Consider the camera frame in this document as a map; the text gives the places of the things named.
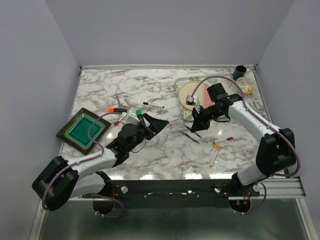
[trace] test tube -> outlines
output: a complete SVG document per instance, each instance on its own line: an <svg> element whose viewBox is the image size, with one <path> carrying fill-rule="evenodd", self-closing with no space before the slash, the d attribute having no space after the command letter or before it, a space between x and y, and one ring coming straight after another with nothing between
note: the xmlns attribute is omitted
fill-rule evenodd
<svg viewBox="0 0 320 240"><path fill-rule="evenodd" d="M219 151L220 151L220 148L221 148L221 147L218 146L218 148L216 149L215 155L214 155L214 157L213 157L213 159L212 159L212 161L210 162L210 165L209 165L210 168L212 168L212 166L214 165L215 160L216 160L216 158L217 158L217 156L218 156L218 153L219 153Z"/></svg>
<svg viewBox="0 0 320 240"><path fill-rule="evenodd" d="M212 152L210 153L208 159L206 160L206 164L210 163L210 159L212 158L212 156L214 155L215 151L217 150L218 147L218 143L214 144L214 148L212 149Z"/></svg>

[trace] decorative plate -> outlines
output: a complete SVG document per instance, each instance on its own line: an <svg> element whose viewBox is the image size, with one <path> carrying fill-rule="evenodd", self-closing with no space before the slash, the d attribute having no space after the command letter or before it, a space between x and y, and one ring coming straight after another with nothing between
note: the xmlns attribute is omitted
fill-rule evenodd
<svg viewBox="0 0 320 240"><path fill-rule="evenodd" d="M88 130L98 118L93 112L81 108L56 136L87 155L95 145L88 137ZM110 126L110 122L101 118L92 127L91 137L98 141Z"/></svg>
<svg viewBox="0 0 320 240"><path fill-rule="evenodd" d="M225 77L228 77L228 78L232 78L232 73L219 73L218 75L220 76L225 76ZM191 77L182 77L182 78L179 78L177 79L175 82L174 82L174 86L175 86L175 91L176 91L176 95L179 99L179 92L180 92L180 89L183 88L184 85L190 83L190 82L200 82L202 79L208 77L207 75L203 75L203 76L191 76ZM222 78L211 78L209 79L208 81L205 82L205 85L206 87L205 88L208 88L210 87L211 85L213 84L216 84L216 83L221 83L225 89L225 91L231 95L231 94L237 94L238 91L237 91L237 88L236 86L234 86L230 81L228 80L224 80ZM258 103L255 99L255 97L253 96L253 94L248 94L248 95L245 95L245 100L247 102L247 104L254 110L254 111L258 111L259 110L259 107L258 107ZM180 100L178 100L178 103L179 103L179 108L180 108L180 113L181 113L181 116L182 118L185 120L185 121L193 121L194 120L194 117L192 116L192 111L186 107L184 107Z"/></svg>
<svg viewBox="0 0 320 240"><path fill-rule="evenodd" d="M198 86L198 82L192 81L188 82L187 84L183 85L178 93L178 98L180 101L180 104L184 106L186 109L189 109L192 111L194 106L187 105L186 99L188 95L191 95L192 92L195 90L195 88ZM201 84L199 88L196 90L195 95L199 98L200 104L206 109L207 107L210 107L213 102L211 101L209 94L207 92L207 88L209 86L205 83Z"/></svg>
<svg viewBox="0 0 320 240"><path fill-rule="evenodd" d="M239 77L236 80L236 83L239 85L245 95L253 94L257 90L256 82L250 77Z"/></svg>

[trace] screw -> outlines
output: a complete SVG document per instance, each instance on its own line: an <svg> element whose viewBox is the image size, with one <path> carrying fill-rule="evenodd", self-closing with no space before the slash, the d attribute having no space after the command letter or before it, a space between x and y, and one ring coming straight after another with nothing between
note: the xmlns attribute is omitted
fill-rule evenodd
<svg viewBox="0 0 320 240"><path fill-rule="evenodd" d="M123 194L126 194L126 193L128 192L127 186L121 187L121 192L122 192Z"/></svg>
<svg viewBox="0 0 320 240"><path fill-rule="evenodd" d="M253 185L253 191L255 192L259 192L260 191L260 187L258 185Z"/></svg>
<svg viewBox="0 0 320 240"><path fill-rule="evenodd" d="M220 192L221 192L221 189L220 189L220 188L218 188L218 187L215 187L215 188L214 188L214 191L218 194L218 193L220 193Z"/></svg>

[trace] marker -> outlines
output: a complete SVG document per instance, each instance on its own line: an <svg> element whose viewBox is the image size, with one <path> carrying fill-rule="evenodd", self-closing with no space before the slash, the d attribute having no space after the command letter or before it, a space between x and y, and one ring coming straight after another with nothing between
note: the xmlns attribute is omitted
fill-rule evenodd
<svg viewBox="0 0 320 240"><path fill-rule="evenodd" d="M128 110L125 108L108 108L108 113L127 113Z"/></svg>
<svg viewBox="0 0 320 240"><path fill-rule="evenodd" d="M213 161L212 162L210 162L210 168L212 168L212 166L214 165L214 163L215 163L215 160L216 160L216 158L217 158L217 156L218 156L218 153L219 153L219 151L220 151L220 146L218 146L218 148L216 149L216 154L215 154L215 156L214 156L214 158L213 158Z"/></svg>
<svg viewBox="0 0 320 240"><path fill-rule="evenodd" d="M144 105L149 105L149 106L152 106L152 107L156 107L156 108L161 108L161 109L164 109L165 106L160 106L160 105L157 105L157 104L153 104L153 103L149 103L149 102L143 102Z"/></svg>
<svg viewBox="0 0 320 240"><path fill-rule="evenodd" d="M118 108L121 108L121 103L118 94L115 94L115 99L118 102Z"/></svg>
<svg viewBox="0 0 320 240"><path fill-rule="evenodd" d="M145 123L145 120L144 120L144 116L142 116L141 110L140 110L140 109L137 109L137 110L135 111L135 114L136 114L136 116L138 117L138 119L140 120L140 122L145 126L146 123Z"/></svg>
<svg viewBox="0 0 320 240"><path fill-rule="evenodd" d="M222 143L222 142L226 142L226 141L230 141L230 140L233 140L234 138L231 136L231 137L228 137L227 139L224 139L224 140L215 140L213 143L216 144L216 143Z"/></svg>
<svg viewBox="0 0 320 240"><path fill-rule="evenodd" d="M212 152L210 153L208 159L206 160L206 164L209 164L210 163L210 159L212 158L212 156L214 155L215 151L217 150L217 147L218 147L218 143L216 143L214 145L214 148L212 149Z"/></svg>
<svg viewBox="0 0 320 240"><path fill-rule="evenodd" d="M185 133L184 131L181 131L181 133L183 135L185 135L186 137L190 138L192 141L196 142L197 144L199 144L200 142L195 140L192 136L190 136L189 134Z"/></svg>
<svg viewBox="0 0 320 240"><path fill-rule="evenodd" d="M185 126L185 127L186 127L186 129L188 129L189 131L191 131L191 128L190 128L190 127L188 127L187 125L183 124L183 126ZM198 136L199 138L201 138L201 139L202 139L202 136L200 136L198 133L193 132L193 134L194 134L194 135L196 135L196 136Z"/></svg>

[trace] green square tray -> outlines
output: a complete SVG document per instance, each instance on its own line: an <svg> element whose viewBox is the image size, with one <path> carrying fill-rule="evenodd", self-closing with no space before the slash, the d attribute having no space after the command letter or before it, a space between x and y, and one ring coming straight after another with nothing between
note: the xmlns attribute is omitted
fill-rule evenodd
<svg viewBox="0 0 320 240"><path fill-rule="evenodd" d="M95 145L88 137L88 130L98 117L93 112L81 108L56 136L87 155ZM101 118L91 129L92 138L98 141L110 126L110 122Z"/></svg>

